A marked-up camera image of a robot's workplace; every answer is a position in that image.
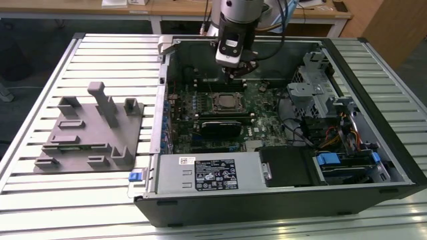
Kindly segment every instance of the warning symbol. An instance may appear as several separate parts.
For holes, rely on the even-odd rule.
[[[206,179],[206,176],[202,173],[199,173],[197,176],[197,180],[203,181],[205,179]]]

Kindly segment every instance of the wooden desk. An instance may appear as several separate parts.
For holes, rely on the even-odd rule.
[[[153,33],[162,34],[162,21],[203,21],[205,0],[151,0],[147,5],[128,5],[127,8],[102,9],[103,0],[0,0],[0,18],[20,19],[82,19],[82,20],[149,20]],[[338,37],[350,12],[297,9],[291,24],[333,25],[329,37]]]
[[[157,22],[161,21],[203,21],[206,14],[205,0],[154,0],[151,14]],[[338,38],[346,26],[346,22],[354,15],[351,12],[339,12],[334,7],[333,0],[327,0],[323,8],[310,7],[309,9],[295,9],[291,24],[331,25],[327,36]]]

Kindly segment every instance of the electronic component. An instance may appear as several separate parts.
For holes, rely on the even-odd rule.
[[[235,138],[239,137],[242,123],[238,121],[207,121],[202,123],[201,134],[205,138]]]
[[[265,146],[262,140],[247,140],[245,142],[245,147],[247,152],[255,152],[255,150]]]
[[[302,187],[325,185],[310,147],[270,146],[259,149],[267,187]]]
[[[215,113],[245,112],[241,93],[215,93],[213,95]]]

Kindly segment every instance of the power supply label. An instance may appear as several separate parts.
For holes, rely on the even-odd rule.
[[[201,191],[239,189],[234,159],[194,162],[195,189]]]

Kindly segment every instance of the barcode sticker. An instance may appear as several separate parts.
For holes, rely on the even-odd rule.
[[[179,157],[181,165],[195,165],[197,158],[194,156],[182,156]]]

